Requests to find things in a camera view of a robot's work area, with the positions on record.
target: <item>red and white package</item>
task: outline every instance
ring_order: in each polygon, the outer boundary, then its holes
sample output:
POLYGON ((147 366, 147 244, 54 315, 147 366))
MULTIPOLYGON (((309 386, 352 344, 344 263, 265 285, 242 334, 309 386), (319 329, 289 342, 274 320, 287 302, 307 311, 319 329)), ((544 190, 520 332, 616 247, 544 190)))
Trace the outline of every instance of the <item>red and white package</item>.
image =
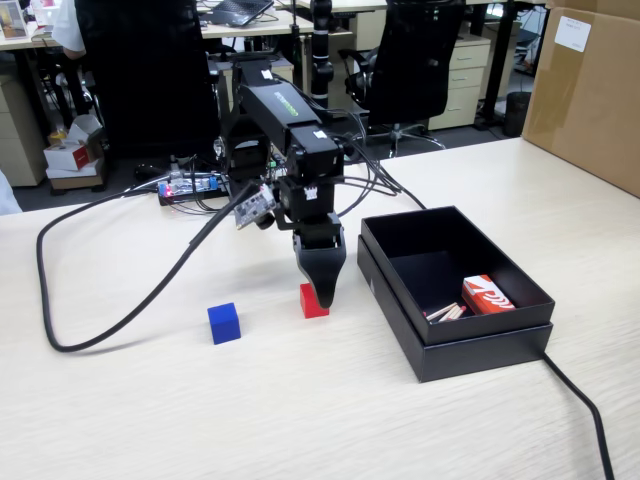
POLYGON ((488 275, 465 278, 462 298, 476 315, 508 312, 516 308, 488 275))

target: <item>chair base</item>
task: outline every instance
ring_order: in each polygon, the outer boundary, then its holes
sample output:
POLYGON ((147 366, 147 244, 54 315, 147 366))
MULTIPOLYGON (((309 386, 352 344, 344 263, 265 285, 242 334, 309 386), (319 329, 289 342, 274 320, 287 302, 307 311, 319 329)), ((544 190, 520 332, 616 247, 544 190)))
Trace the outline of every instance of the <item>chair base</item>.
POLYGON ((384 138, 388 137, 391 140, 391 148, 389 150, 389 158, 394 158, 398 155, 398 143, 403 138, 411 138, 413 140, 424 140, 425 142, 432 143, 437 145, 441 150, 446 150, 442 143, 440 143, 435 138, 427 135, 427 128, 422 124, 410 125, 408 127, 400 127, 399 123, 394 123, 392 127, 386 127, 389 131, 385 133, 375 133, 373 135, 367 135, 367 139, 370 138, 384 138))

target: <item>black office chair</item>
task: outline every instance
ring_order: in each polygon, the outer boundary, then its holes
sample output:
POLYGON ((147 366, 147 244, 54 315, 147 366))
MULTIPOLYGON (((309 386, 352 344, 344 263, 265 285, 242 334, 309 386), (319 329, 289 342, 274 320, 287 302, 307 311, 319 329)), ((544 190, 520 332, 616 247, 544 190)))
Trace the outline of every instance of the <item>black office chair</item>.
POLYGON ((367 138, 389 137, 390 156, 405 137, 445 148, 416 124, 444 113, 449 91, 449 62, 464 16, 465 0, 387 0, 387 19, 380 47, 366 56, 340 50, 347 93, 369 110, 369 129, 389 130, 367 138), (351 57, 360 71, 351 74, 351 57), (401 124, 412 123, 409 127, 401 124))
POLYGON ((211 153, 220 132, 195 0, 76 0, 111 155, 211 153))

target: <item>robotic arm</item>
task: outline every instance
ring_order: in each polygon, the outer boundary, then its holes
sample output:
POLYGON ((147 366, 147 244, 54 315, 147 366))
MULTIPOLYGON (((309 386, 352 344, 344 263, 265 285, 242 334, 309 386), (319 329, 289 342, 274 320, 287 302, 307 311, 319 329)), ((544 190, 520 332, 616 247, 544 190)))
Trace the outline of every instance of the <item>robotic arm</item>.
POLYGON ((266 173, 271 144, 285 156, 287 170, 263 186, 260 198, 238 207, 239 226, 255 221, 264 229, 275 222, 280 230, 291 230, 298 267, 318 304, 329 308, 346 259, 343 228, 334 212, 334 188, 344 170, 342 146, 322 130, 321 120, 291 84, 273 78, 267 60, 234 65, 233 105, 223 115, 216 152, 231 195, 266 173))

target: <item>trash bin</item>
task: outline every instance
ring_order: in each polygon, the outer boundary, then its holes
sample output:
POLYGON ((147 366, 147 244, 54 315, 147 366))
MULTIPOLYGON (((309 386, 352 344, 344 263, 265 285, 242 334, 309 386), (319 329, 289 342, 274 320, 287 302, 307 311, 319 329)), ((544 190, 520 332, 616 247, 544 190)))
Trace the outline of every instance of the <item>trash bin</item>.
POLYGON ((531 92, 514 92, 507 95, 507 112, 504 116, 504 134, 507 137, 519 137, 527 118, 531 92))

